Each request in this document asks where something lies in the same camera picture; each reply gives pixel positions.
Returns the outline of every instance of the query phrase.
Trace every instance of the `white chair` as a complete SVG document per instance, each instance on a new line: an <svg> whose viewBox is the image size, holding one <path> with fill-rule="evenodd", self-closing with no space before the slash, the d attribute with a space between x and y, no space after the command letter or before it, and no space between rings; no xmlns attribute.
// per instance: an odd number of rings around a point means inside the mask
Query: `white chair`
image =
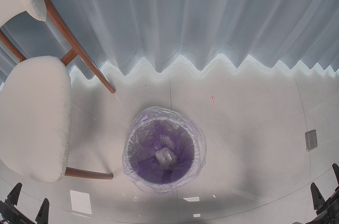
<svg viewBox="0 0 339 224"><path fill-rule="evenodd" d="M64 175L112 179L113 174L67 167L71 99L66 65L79 55L111 92L115 89L50 0L0 0L0 26L24 11L39 21L48 14L72 49L61 60L52 56L26 59L0 32L0 40L20 61L0 92L0 159L11 170L40 182L55 182Z"/></svg>

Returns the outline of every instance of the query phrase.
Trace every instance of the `blue-gray curtain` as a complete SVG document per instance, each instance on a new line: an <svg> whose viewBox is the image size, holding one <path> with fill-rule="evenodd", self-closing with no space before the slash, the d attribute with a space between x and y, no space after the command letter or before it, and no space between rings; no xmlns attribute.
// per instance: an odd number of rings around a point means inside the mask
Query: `blue-gray curtain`
<svg viewBox="0 0 339 224"><path fill-rule="evenodd" d="M339 68L339 0L52 0L84 49L126 75L141 57L161 72L179 54L202 70L218 53L239 67L248 54L267 67L299 60ZM52 22L26 12L2 28L28 57L70 49ZM17 61L0 51L0 80ZM75 64L91 78L80 60Z"/></svg>

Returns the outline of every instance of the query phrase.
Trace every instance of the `trash bin with purple liner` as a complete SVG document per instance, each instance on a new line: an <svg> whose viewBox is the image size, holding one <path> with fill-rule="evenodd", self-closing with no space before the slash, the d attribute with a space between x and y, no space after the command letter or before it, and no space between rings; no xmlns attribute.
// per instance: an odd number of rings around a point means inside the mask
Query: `trash bin with purple liner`
<svg viewBox="0 0 339 224"><path fill-rule="evenodd" d="M206 137L196 123L178 112L151 107L134 119L122 165L140 190L162 194L196 178L206 154Z"/></svg>

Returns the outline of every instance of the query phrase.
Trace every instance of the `purple plastic bag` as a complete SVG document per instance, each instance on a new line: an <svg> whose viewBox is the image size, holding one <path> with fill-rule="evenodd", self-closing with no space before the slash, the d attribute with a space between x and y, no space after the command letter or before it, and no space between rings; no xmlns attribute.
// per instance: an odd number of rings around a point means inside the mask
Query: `purple plastic bag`
<svg viewBox="0 0 339 224"><path fill-rule="evenodd" d="M122 165L125 175L140 190L161 194L196 178L206 163L206 154L206 137L198 125L178 112L151 107L134 119Z"/></svg>

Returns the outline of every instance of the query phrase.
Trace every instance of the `floor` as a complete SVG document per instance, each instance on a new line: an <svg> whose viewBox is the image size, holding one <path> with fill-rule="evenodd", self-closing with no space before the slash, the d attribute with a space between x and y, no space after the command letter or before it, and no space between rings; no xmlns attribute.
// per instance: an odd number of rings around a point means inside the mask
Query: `floor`
<svg viewBox="0 0 339 224"><path fill-rule="evenodd" d="M292 224L316 216L311 182L325 199L337 187L331 166L339 161L339 75L331 69L316 65L308 70L302 63L291 71L283 63L268 69L251 57L235 69L218 55L203 72L184 57L163 73L144 59L127 77L109 64L102 70L115 94L96 78L86 80L76 68L70 74L68 166L112 171L113 180L64 177L39 183L0 161L1 200L21 182L18 208L35 219L46 197L50 224ZM156 105L191 118L207 138L207 163L200 176L159 196L139 191L121 163L132 120ZM317 130L318 147L307 152L305 132L312 129ZM76 201L71 201L70 190L89 194L91 214L72 210ZM192 197L199 201L184 199Z"/></svg>

